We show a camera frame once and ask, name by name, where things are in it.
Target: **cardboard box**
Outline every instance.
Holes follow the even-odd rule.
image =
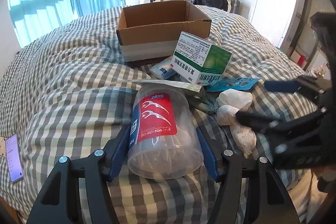
[[[127,62],[171,56],[181,32],[201,38],[210,34],[211,19],[185,0],[125,7],[117,37]]]
[[[170,66],[192,84],[213,85],[222,78],[231,57],[232,53],[182,32]]]

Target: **checkered bedsheet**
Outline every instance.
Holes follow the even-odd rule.
[[[60,156],[86,157],[130,124],[139,85],[118,80],[149,79],[131,69],[118,47],[116,26],[121,7],[79,18],[22,49],[0,83],[0,136],[18,134],[24,180],[10,182],[6,160],[0,157],[0,196],[28,215],[43,182]],[[250,110],[293,119],[315,110],[301,95],[269,93],[265,80],[288,80],[303,74],[301,68],[262,37],[243,17],[216,8],[199,7],[212,18],[209,40],[232,52],[228,77],[259,77]],[[193,122],[204,127],[223,149],[230,130],[219,128],[213,117],[193,110]],[[252,157],[271,159],[266,139],[257,137]],[[289,189],[302,170],[280,170]],[[81,184],[83,215],[90,223]],[[124,164],[109,184],[116,214],[123,223],[206,223],[219,185],[201,166],[179,179],[155,181],[132,174]],[[237,221],[246,204],[243,181]]]

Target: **blue packet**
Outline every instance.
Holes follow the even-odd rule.
[[[233,78],[223,79],[216,84],[209,86],[206,92],[225,91],[229,89],[234,90],[250,90],[260,78]]]

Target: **phone screen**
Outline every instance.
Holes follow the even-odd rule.
[[[23,174],[16,134],[6,140],[6,157],[11,181],[15,182],[21,179]]]

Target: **tissue paper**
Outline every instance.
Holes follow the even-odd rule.
[[[233,89],[222,92],[217,98],[217,102],[221,106],[217,111],[217,123],[220,126],[230,126],[235,143],[247,155],[251,154],[255,148],[257,138],[250,128],[238,123],[236,113],[239,110],[247,110],[252,99],[251,93]]]

